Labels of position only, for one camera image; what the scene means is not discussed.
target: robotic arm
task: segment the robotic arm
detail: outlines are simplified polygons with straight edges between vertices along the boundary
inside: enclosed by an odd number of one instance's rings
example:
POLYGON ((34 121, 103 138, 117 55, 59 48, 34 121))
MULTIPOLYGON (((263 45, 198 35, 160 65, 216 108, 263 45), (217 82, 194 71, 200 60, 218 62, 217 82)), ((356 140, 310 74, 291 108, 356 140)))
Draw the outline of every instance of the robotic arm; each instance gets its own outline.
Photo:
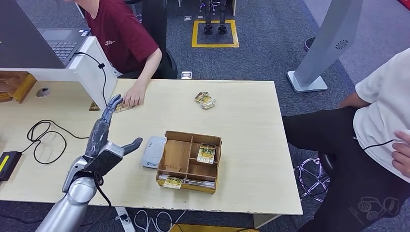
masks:
POLYGON ((102 117, 95 122, 85 154, 76 158, 68 171, 62 188, 64 197, 51 208, 37 228, 37 232, 77 231, 83 221, 88 203, 97 192, 96 183, 125 155, 135 151, 141 145, 142 138, 137 138, 123 147, 108 141, 111 117, 121 102, 121 95, 113 97, 102 117))

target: white cable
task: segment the white cable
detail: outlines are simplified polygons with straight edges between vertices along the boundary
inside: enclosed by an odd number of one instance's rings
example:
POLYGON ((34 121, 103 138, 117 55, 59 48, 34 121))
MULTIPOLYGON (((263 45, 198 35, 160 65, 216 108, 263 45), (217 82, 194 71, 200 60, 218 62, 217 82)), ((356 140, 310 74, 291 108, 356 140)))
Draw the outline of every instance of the white cable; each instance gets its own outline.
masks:
POLYGON ((138 212, 135 214, 135 216, 134 216, 134 224, 135 224, 136 227, 138 227, 138 228, 144 230, 145 232, 148 232, 149 225, 150 225, 151 222, 152 222, 152 224, 154 225, 154 228, 155 228, 158 232, 170 232, 171 229, 175 226, 175 224, 178 223, 178 221, 181 219, 181 217, 184 215, 185 212, 186 212, 186 210, 184 210, 184 212, 182 212, 182 214, 178 217, 178 219, 175 221, 175 223, 173 223, 172 218, 171 218, 171 215, 169 215, 169 214, 168 214, 167 212, 165 212, 165 211, 159 212, 159 213, 157 214, 157 216, 156 216, 155 221, 154 221, 154 219, 153 219, 152 217, 148 217, 148 214, 146 213, 145 210, 140 210, 140 211, 138 211, 138 212), (137 224, 137 221, 136 221, 137 215, 138 215, 139 213, 141 213, 141 212, 144 213, 145 216, 146 216, 146 226, 145 226, 145 228, 142 227, 142 226, 139 226, 139 225, 137 224), (169 229, 168 229, 167 231, 161 230, 160 227, 158 226, 158 218, 160 217, 161 214, 166 214, 166 215, 168 216, 168 218, 169 218, 169 221, 171 222, 170 225, 169 225, 169 229))

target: wooden divider box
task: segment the wooden divider box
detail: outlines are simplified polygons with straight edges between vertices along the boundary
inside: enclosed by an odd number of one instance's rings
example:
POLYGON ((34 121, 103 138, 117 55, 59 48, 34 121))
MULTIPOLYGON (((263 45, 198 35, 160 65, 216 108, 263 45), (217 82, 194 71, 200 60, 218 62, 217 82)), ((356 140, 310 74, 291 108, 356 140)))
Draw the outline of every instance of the wooden divider box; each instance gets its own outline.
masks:
POLYGON ((182 189, 215 193, 218 183, 222 139, 216 136, 166 131, 167 142, 158 165, 156 180, 160 186, 165 182, 161 174, 183 179, 182 189), (212 164, 197 161, 201 144, 215 145, 212 164), (194 181, 214 182, 214 187, 190 184, 194 181))

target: laptop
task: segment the laptop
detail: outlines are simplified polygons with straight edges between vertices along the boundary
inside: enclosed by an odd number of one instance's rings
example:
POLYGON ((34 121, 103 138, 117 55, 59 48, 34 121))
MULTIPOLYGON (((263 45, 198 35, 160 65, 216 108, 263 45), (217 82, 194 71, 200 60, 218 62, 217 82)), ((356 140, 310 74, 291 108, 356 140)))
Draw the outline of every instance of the laptop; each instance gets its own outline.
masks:
POLYGON ((38 29, 65 67, 89 35, 90 28, 38 29))
POLYGON ((36 29, 15 0, 0 0, 0 68, 65 69, 89 28, 36 29))

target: printed logo on shirt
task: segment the printed logo on shirt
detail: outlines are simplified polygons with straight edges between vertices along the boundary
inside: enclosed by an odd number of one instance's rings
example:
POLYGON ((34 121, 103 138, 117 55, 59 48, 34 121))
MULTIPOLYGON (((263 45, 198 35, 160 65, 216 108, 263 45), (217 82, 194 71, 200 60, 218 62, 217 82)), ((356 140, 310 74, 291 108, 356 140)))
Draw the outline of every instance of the printed logo on shirt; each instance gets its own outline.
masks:
POLYGON ((114 41, 107 40, 107 41, 105 41, 105 46, 109 47, 109 46, 112 45, 114 42, 115 42, 115 40, 114 40, 114 41))

